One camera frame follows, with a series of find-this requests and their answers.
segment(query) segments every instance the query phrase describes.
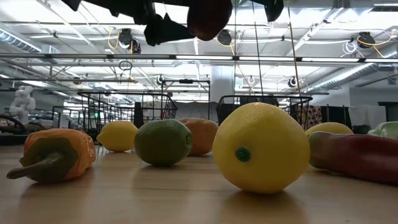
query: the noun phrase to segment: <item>ceiling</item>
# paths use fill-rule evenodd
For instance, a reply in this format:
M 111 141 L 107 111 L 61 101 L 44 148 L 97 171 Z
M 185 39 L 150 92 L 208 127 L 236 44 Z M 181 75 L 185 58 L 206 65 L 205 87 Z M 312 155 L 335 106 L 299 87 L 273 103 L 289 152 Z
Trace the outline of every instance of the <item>ceiling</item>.
M 263 56 L 263 57 L 291 57 L 293 39 L 296 45 L 297 57 L 374 57 L 374 48 L 353 50 L 347 46 L 352 37 L 356 38 L 359 32 L 370 32 L 379 50 L 386 49 L 398 41 L 393 30 L 398 28 L 396 18 L 398 12 L 369 12 L 345 9 L 334 11 L 327 8 L 291 9 L 292 34 L 289 29 L 288 10 L 284 9 L 282 15 L 275 22 L 267 22 L 263 6 L 246 3 L 239 6 L 231 16 L 227 29 L 233 37 L 232 47 L 220 45 L 216 39 L 204 42 L 197 39 L 181 40 L 164 43 L 156 47 L 147 45 L 144 40 L 144 26 L 134 24 L 134 19 L 120 15 L 113 17 L 107 9 L 82 2 L 77 12 L 72 11 L 60 0 L 48 1 L 50 9 L 33 0 L 2 0 L 0 1 L 0 21 L 13 33 L 24 38 L 30 44 L 38 46 L 51 45 L 61 54 L 130 54 L 116 45 L 116 37 L 122 28 L 131 28 L 134 38 L 141 44 L 142 54 L 152 55 L 237 55 L 237 56 Z M 181 24 L 186 24 L 188 8 L 155 4 L 156 12 L 164 16 L 167 12 L 171 19 Z M 0 42 L 0 53 L 26 53 L 5 42 Z M 46 75 L 50 77 L 50 67 L 43 66 L 42 60 L 9 58 L 14 63 L 25 66 L 24 74 L 12 72 L 15 64 L 10 66 L 7 62 L 0 62 L 3 75 L 8 77 L 31 77 L 30 75 Z M 133 60 L 133 68 L 122 71 L 118 68 L 119 60 L 88 60 L 88 59 L 58 59 L 62 63 L 74 63 L 74 66 L 56 66 L 52 70 L 57 73 L 56 78 L 81 77 L 82 79 L 112 80 L 127 79 L 132 77 L 138 83 L 103 83 L 82 82 L 75 85 L 71 82 L 49 83 L 54 88 L 79 88 L 93 89 L 106 87 L 115 90 L 156 90 L 156 78 L 162 75 L 166 79 L 179 80 L 183 78 L 193 80 L 209 80 L 211 68 L 219 65 L 218 62 L 195 60 L 178 63 L 178 60 Z M 102 66 L 78 66 L 80 62 L 98 62 Z M 302 82 L 302 87 L 327 77 L 329 74 L 347 67 L 344 63 L 299 63 L 297 75 Z M 236 91 L 247 92 L 250 88 L 261 91 L 259 83 L 260 74 L 264 91 L 290 90 L 287 85 L 289 79 L 295 76 L 296 69 L 293 62 L 262 63 L 259 67 L 256 62 L 236 63 L 235 77 L 242 85 Z M 255 80 L 248 84 L 248 79 Z M 178 91 L 188 90 L 190 93 L 183 95 Z M 175 84 L 168 91 L 174 91 L 175 100 L 205 100 L 207 93 L 197 84 Z

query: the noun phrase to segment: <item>plastic fruit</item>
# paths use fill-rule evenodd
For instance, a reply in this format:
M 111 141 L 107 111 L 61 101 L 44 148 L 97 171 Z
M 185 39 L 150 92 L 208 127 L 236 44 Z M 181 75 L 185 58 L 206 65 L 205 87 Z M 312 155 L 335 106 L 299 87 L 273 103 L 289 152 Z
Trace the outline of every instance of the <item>plastic fruit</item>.
M 307 135 L 289 114 L 265 103 L 233 111 L 218 128 L 213 157 L 224 177 L 259 194 L 280 192 L 310 160 Z
M 74 129 L 50 129 L 28 136 L 23 168 L 11 170 L 8 179 L 28 177 L 38 182 L 60 182 L 79 177 L 95 161 L 92 138 Z
M 109 151 L 124 152 L 134 148 L 137 131 L 130 121 L 112 121 L 102 128 L 97 141 Z
M 188 156 L 192 133 L 176 119 L 150 121 L 137 132 L 136 153 L 146 163 L 171 166 Z
M 308 129 L 305 134 L 309 136 L 310 134 L 317 132 L 317 131 L 325 131 L 333 134 L 354 134 L 354 132 L 347 126 L 334 123 L 334 122 L 327 122 L 315 125 L 314 127 Z
M 200 156 L 211 152 L 217 133 L 216 123 L 207 119 L 184 118 L 180 120 L 192 133 L 193 147 L 190 156 Z

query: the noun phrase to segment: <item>lemon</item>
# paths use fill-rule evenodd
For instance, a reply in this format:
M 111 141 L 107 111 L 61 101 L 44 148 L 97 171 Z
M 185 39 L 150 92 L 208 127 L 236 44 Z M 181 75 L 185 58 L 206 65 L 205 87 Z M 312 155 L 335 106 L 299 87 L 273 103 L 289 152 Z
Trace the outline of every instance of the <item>lemon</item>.
M 305 133 L 307 135 L 310 135 L 317 131 L 325 131 L 333 134 L 354 134 L 354 132 L 349 127 L 334 122 L 327 122 L 315 125 L 314 127 L 308 129 Z
M 112 121 L 102 128 L 97 141 L 109 151 L 124 152 L 134 148 L 137 131 L 130 121 Z
M 308 166 L 305 131 L 289 114 L 265 103 L 233 111 L 219 127 L 213 158 L 224 177 L 254 193 L 280 192 Z

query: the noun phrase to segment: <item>metal rack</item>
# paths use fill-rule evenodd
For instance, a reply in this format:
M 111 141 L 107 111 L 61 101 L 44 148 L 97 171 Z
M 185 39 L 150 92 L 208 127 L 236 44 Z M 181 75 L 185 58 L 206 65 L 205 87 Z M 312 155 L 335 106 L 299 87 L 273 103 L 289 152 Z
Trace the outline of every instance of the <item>metal rack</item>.
M 162 80 L 161 86 L 162 86 L 162 94 L 164 91 L 166 91 L 170 86 L 172 86 L 174 83 L 183 83 L 183 84 L 192 84 L 192 83 L 198 83 L 205 91 L 208 92 L 208 114 L 207 114 L 207 119 L 210 119 L 210 81 L 209 80 L 190 80 L 190 79 L 183 79 L 183 80 Z M 170 83 L 165 89 L 164 89 L 164 84 Z M 202 83 L 207 83 L 208 84 L 208 90 L 202 85 Z
M 148 121 L 173 119 L 178 109 L 171 97 L 158 93 L 88 91 L 78 94 L 82 99 L 84 131 L 96 129 L 100 132 L 105 124 L 112 121 L 130 121 L 139 128 Z M 122 97 L 125 102 L 123 106 L 110 102 L 113 94 Z M 141 100 L 130 100 L 130 97 Z
M 248 103 L 262 102 L 282 107 L 300 125 L 307 123 L 307 113 L 310 96 L 247 96 L 247 95 L 228 95 L 223 96 L 217 105 L 218 124 L 220 125 L 234 110 Z

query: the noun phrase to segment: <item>table surface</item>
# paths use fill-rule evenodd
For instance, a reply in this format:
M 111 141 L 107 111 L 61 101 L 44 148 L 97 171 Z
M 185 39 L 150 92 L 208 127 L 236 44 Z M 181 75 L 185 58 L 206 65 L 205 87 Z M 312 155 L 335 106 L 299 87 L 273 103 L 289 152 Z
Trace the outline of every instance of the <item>table surface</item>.
M 40 185 L 6 179 L 22 147 L 0 147 L 0 223 L 398 223 L 398 187 L 308 168 L 277 195 L 240 191 L 210 156 L 148 166 L 134 153 L 97 148 L 79 179 Z

